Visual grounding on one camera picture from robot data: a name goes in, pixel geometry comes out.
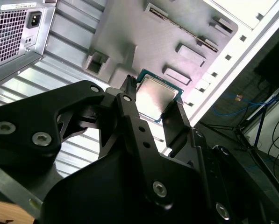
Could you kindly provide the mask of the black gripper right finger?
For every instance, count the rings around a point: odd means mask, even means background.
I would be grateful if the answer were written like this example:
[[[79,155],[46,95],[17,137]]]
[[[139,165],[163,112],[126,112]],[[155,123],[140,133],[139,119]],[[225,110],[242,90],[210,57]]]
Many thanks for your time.
[[[209,148],[204,135],[190,126],[181,104],[162,115],[170,156],[189,166],[177,189],[184,200],[182,220],[193,224],[272,224],[275,207],[232,153]]]

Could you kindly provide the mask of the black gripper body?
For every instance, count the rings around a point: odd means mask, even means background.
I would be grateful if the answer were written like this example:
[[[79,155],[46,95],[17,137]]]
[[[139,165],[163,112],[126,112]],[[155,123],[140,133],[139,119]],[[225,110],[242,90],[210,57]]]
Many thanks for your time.
[[[130,157],[115,152],[58,182],[44,199],[42,224],[212,224],[200,177],[188,165],[161,157],[172,208],[148,202]]]

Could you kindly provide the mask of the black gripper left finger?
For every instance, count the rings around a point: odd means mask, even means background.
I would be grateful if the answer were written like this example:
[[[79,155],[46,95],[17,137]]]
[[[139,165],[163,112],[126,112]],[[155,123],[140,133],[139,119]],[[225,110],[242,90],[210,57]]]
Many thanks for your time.
[[[100,132],[99,157],[129,156],[132,192],[159,210],[172,206],[170,185],[148,123],[135,104],[136,79],[127,76],[114,93],[80,81],[0,106],[0,166],[45,172],[62,143],[88,128]]]

